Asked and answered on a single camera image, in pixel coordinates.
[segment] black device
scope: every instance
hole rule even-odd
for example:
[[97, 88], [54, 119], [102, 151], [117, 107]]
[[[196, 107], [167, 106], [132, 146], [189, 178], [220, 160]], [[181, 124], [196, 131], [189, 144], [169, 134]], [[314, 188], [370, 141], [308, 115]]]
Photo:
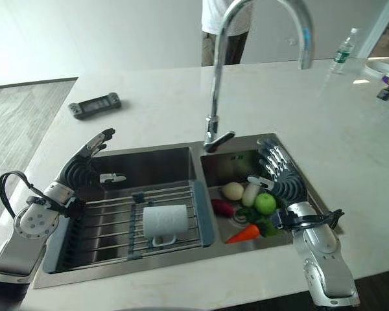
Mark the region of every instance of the black device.
[[389, 86], [381, 89], [379, 94], [376, 96], [377, 98], [380, 98], [381, 100], [388, 100], [389, 99]]
[[88, 118], [98, 112], [120, 107], [121, 101], [118, 94], [114, 92], [106, 96], [89, 99], [84, 102], [73, 102], [68, 105], [69, 110], [78, 120]]

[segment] person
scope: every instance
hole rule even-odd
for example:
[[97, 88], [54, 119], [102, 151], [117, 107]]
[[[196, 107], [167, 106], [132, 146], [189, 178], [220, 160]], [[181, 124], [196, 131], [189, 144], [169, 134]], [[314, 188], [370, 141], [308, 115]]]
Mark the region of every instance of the person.
[[[212, 66], [215, 42], [223, 16], [234, 0], [202, 0], [202, 66]], [[244, 7], [232, 21], [228, 32], [225, 65], [241, 62], [251, 27], [252, 3]]]

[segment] red radish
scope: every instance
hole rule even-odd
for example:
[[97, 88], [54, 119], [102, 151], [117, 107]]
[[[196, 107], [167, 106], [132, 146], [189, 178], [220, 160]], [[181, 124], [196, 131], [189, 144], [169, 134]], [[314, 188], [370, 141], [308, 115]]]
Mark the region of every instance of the red radish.
[[259, 236], [259, 228], [256, 225], [249, 225], [241, 232], [231, 237], [225, 243], [228, 244], [228, 243], [237, 243], [237, 242], [243, 242], [247, 240], [253, 240], [258, 236]]
[[219, 216], [231, 218], [235, 214], [233, 207], [224, 200], [213, 199], [212, 207], [215, 214]]

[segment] wooden floor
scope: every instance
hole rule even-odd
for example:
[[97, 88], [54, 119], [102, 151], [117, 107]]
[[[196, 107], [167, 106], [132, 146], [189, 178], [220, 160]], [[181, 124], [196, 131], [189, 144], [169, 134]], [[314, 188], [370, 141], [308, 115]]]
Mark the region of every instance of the wooden floor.
[[[389, 272], [356, 280], [360, 306], [354, 311], [389, 311]], [[317, 310], [309, 292], [278, 297], [256, 303], [231, 306], [221, 311], [307, 311]]]
[[[74, 80], [0, 88], [0, 175], [25, 170]], [[10, 177], [7, 194], [18, 180]], [[3, 212], [0, 201], [0, 215]]]

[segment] water bottle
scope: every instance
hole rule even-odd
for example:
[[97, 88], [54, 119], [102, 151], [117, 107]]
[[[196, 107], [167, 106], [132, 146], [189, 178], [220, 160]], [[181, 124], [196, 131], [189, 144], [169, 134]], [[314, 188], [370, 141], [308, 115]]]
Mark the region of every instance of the water bottle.
[[358, 29], [352, 28], [350, 35], [338, 47], [336, 56], [333, 58], [333, 64], [330, 67], [332, 73], [343, 73], [344, 63], [349, 57], [350, 53], [356, 46], [356, 34]]

